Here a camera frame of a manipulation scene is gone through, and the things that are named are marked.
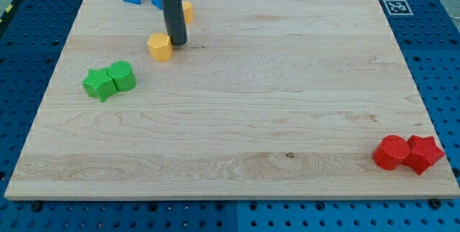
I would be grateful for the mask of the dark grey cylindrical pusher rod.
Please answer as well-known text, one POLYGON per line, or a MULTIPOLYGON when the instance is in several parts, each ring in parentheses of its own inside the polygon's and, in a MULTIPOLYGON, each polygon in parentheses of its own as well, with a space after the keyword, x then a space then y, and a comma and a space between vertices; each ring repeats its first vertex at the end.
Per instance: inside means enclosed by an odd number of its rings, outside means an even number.
POLYGON ((182 0, 161 0, 167 34, 174 46, 188 41, 182 0))

